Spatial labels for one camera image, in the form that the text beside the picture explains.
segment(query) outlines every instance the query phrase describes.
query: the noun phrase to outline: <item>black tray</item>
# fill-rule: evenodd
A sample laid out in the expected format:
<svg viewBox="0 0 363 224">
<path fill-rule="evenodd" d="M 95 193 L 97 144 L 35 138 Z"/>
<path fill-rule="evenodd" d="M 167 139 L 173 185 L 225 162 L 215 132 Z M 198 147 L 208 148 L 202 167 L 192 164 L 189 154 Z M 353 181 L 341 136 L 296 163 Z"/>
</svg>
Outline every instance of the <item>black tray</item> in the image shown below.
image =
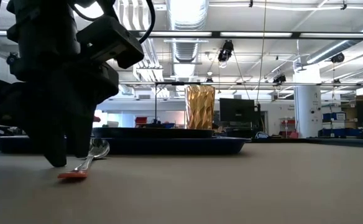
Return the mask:
<svg viewBox="0 0 363 224">
<path fill-rule="evenodd" d="M 171 128 L 93 128 L 97 138 L 156 138 L 156 139 L 203 139 L 212 138 L 212 130 Z"/>
<path fill-rule="evenodd" d="M 237 154 L 246 139 L 148 139 L 104 138 L 110 144 L 110 154 Z M 0 151 L 10 154 L 40 154 L 27 136 L 0 137 Z"/>
</svg>

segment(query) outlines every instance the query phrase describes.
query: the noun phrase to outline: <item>desk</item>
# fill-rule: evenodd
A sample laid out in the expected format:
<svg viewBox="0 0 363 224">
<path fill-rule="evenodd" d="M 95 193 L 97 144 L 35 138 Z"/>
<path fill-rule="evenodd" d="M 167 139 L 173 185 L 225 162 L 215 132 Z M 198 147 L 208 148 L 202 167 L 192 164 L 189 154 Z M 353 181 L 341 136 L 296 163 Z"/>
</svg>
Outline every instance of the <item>desk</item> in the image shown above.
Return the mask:
<svg viewBox="0 0 363 224">
<path fill-rule="evenodd" d="M 0 224 L 363 223 L 363 149 L 245 144 L 235 156 L 115 156 L 83 182 L 0 153 Z"/>
</svg>

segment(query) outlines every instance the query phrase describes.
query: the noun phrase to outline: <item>ceiling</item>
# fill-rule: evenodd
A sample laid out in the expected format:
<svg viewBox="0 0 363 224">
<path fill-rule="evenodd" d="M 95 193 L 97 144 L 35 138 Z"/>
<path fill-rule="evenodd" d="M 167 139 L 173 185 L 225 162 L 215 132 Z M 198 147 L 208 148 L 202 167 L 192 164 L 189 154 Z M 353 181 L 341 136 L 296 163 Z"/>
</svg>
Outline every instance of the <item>ceiling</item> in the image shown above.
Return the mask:
<svg viewBox="0 0 363 224">
<path fill-rule="evenodd" d="M 363 29 L 363 9 L 350 9 L 349 7 L 363 7 L 363 0 L 348 0 L 346 10 L 320 10 L 320 11 L 286 11 L 275 9 L 264 9 L 261 7 L 249 8 L 241 6 L 249 1 L 228 1 L 210 0 L 205 30 L 222 31 L 305 31 L 305 32 L 359 32 Z M 264 0 L 255 0 L 254 4 L 264 5 Z M 286 8 L 312 8 L 318 7 L 323 0 L 268 0 L 268 6 Z M 342 7 L 343 0 L 329 0 L 321 7 Z M 154 0 L 157 21 L 154 30 L 168 30 L 168 18 L 166 2 Z M 78 29 L 86 27 L 89 22 L 76 18 Z M 6 11 L 5 3 L 0 12 L 0 30 L 6 30 L 15 23 L 14 15 Z M 195 66 L 193 78 L 190 80 L 205 81 L 207 72 L 212 72 L 214 82 L 236 82 L 244 80 L 258 82 L 260 77 L 271 78 L 275 68 L 281 65 L 284 60 L 296 56 L 298 51 L 296 40 L 254 40 L 234 39 L 235 55 L 230 58 L 226 68 L 219 68 L 217 61 L 218 49 L 223 45 L 224 39 L 207 39 L 208 42 L 199 46 L 198 60 Z M 301 40 L 299 49 L 301 55 L 313 54 L 333 40 Z M 154 39 L 155 51 L 161 66 L 165 80 L 172 80 L 172 49 L 164 39 Z M 17 51 L 17 45 L 5 37 L 0 37 L 0 56 L 5 57 L 9 52 Z M 363 54 L 363 42 L 345 50 L 345 62 Z M 363 68 L 363 57 L 353 60 L 334 72 L 330 62 L 321 62 L 321 79 L 328 81 L 333 77 L 359 71 Z M 114 67 L 120 74 L 121 81 L 136 81 L 132 74 L 132 68 L 120 69 L 114 63 Z M 292 63 L 288 62 L 282 67 L 282 72 L 287 80 L 292 81 Z M 363 73 L 346 80 L 346 82 L 363 82 Z M 221 88 L 243 88 L 243 86 L 221 86 Z M 344 91 L 352 91 L 356 87 L 345 88 Z"/>
</svg>

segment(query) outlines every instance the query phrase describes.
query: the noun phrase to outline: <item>gray table surface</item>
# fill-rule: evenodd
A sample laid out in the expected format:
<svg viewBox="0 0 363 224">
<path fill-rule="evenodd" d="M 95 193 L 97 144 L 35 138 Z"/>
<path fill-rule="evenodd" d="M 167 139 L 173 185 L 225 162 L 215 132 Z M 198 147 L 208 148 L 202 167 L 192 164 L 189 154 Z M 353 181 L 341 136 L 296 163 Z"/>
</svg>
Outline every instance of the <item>gray table surface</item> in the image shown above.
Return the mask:
<svg viewBox="0 0 363 224">
<path fill-rule="evenodd" d="M 116 156 L 60 182 L 41 156 L 0 153 L 0 224 L 363 223 L 363 149 L 246 144 L 238 156 Z"/>
</svg>

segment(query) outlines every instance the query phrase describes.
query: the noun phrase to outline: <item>spoon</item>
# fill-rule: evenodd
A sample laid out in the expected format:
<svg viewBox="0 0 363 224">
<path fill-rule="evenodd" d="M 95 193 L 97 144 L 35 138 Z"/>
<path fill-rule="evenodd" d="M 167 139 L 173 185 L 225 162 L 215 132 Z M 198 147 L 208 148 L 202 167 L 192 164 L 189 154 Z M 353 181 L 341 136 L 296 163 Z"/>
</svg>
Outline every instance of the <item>spoon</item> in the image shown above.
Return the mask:
<svg viewBox="0 0 363 224">
<path fill-rule="evenodd" d="M 59 179 L 64 178 L 87 178 L 88 169 L 93 159 L 102 159 L 109 153 L 109 143 L 103 139 L 91 139 L 90 150 L 86 160 L 70 172 L 62 173 L 57 176 Z"/>
</svg>

